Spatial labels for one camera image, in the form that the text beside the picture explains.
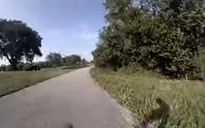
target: tree canopy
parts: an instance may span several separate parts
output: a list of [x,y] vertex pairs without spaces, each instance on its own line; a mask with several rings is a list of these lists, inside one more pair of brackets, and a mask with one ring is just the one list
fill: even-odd
[[198,77],[205,48],[205,0],[106,0],[97,66],[138,65],[172,77]]
[[23,59],[32,61],[41,56],[40,35],[18,20],[0,18],[0,58],[5,57],[14,70]]

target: mowed lawn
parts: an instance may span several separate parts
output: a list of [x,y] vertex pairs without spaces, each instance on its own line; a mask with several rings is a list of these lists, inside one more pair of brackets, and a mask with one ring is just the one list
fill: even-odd
[[72,70],[43,69],[39,72],[0,72],[0,97],[70,71]]
[[99,68],[92,69],[91,75],[121,105],[129,108],[138,122],[159,108],[156,102],[159,98],[169,106],[164,127],[205,128],[205,85],[199,81],[168,80],[149,71],[113,72]]

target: dense foliage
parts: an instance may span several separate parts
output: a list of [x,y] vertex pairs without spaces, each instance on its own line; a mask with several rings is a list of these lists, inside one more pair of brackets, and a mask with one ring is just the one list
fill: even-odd
[[0,18],[0,58],[6,58],[13,70],[23,60],[32,62],[41,56],[40,35],[22,21]]
[[200,77],[205,0],[106,0],[108,25],[93,52],[97,66],[137,65],[177,78]]

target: blue sky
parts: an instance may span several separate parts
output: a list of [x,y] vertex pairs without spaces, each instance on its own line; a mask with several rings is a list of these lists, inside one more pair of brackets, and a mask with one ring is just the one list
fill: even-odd
[[91,60],[98,31],[105,25],[103,0],[0,0],[0,17],[22,20],[43,37],[42,61],[49,52]]

